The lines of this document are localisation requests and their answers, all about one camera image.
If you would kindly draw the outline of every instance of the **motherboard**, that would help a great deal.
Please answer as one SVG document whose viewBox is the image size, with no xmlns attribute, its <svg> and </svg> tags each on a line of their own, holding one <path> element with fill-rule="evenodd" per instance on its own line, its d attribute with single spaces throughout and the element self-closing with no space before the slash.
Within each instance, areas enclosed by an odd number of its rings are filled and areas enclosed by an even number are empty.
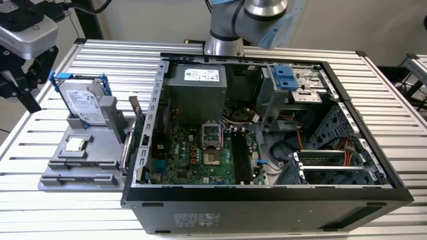
<svg viewBox="0 0 427 240">
<path fill-rule="evenodd" d="M 262 167 L 256 164 L 258 147 L 250 131 L 225 129 L 217 123 L 173 125 L 166 148 L 162 154 L 166 157 L 153 160 L 153 184 L 264 184 Z"/>
</svg>

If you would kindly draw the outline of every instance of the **aluminum work table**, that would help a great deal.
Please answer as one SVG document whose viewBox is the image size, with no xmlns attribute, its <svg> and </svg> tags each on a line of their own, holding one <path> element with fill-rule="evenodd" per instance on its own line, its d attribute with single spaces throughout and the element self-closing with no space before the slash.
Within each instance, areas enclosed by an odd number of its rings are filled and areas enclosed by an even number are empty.
<svg viewBox="0 0 427 240">
<path fill-rule="evenodd" d="M 126 99 L 137 93 L 146 108 L 159 53 L 201 54 L 200 44 L 158 44 L 87 40 L 74 44 L 55 72 L 105 73 L 117 107 L 131 115 Z M 41 192 L 39 174 L 67 127 L 67 111 L 46 85 L 37 101 L 0 147 L 0 239 L 427 239 L 427 123 L 372 64 L 353 51 L 245 47 L 246 57 L 326 61 L 352 98 L 381 150 L 413 196 L 413 203 L 342 233 L 293 235 L 146 235 L 118 192 Z"/>
</svg>

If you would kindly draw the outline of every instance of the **green circuit board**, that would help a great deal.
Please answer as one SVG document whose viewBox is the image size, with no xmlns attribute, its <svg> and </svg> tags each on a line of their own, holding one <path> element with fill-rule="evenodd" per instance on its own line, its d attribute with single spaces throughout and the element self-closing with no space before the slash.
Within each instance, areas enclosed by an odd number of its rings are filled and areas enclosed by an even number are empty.
<svg viewBox="0 0 427 240">
<path fill-rule="evenodd" d="M 252 152 L 260 155 L 254 134 L 245 134 L 246 147 L 249 149 L 249 166 L 252 166 Z M 214 152 L 218 154 L 218 162 L 209 162 L 204 158 Z M 165 174 L 161 175 L 161 183 L 163 185 L 180 184 L 214 184 L 233 185 L 234 165 L 232 154 L 230 133 L 224 131 L 222 147 L 220 150 L 201 149 L 201 126 L 174 126 L 172 128 L 170 143 L 168 150 L 169 158 L 165 160 Z M 253 184 L 264 184 L 262 169 L 258 166 L 258 176 L 252 180 Z"/>
</svg>

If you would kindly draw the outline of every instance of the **black ram slot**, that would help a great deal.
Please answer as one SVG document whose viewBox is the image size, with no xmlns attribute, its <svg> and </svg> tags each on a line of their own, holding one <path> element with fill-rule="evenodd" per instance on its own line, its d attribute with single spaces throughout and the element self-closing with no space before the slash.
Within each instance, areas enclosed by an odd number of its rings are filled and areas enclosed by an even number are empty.
<svg viewBox="0 0 427 240">
<path fill-rule="evenodd" d="M 232 161 L 233 161 L 233 175 L 234 184 L 249 184 L 252 181 L 250 166 L 249 166 L 249 149 L 244 132 L 230 133 L 230 149 L 232 149 Z"/>
</svg>

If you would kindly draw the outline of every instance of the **power supply label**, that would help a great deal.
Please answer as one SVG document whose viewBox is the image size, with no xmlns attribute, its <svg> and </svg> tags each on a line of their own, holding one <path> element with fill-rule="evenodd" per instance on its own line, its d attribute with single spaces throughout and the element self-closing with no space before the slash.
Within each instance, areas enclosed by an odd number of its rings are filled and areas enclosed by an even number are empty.
<svg viewBox="0 0 427 240">
<path fill-rule="evenodd" d="M 220 213 L 174 213 L 174 223 L 180 228 L 216 227 L 220 216 Z"/>
<path fill-rule="evenodd" d="M 95 96 L 89 91 L 66 90 L 67 99 L 78 118 L 87 124 L 105 124 Z"/>
<path fill-rule="evenodd" d="M 220 71 L 213 69 L 185 69 L 185 81 L 220 81 Z"/>
</svg>

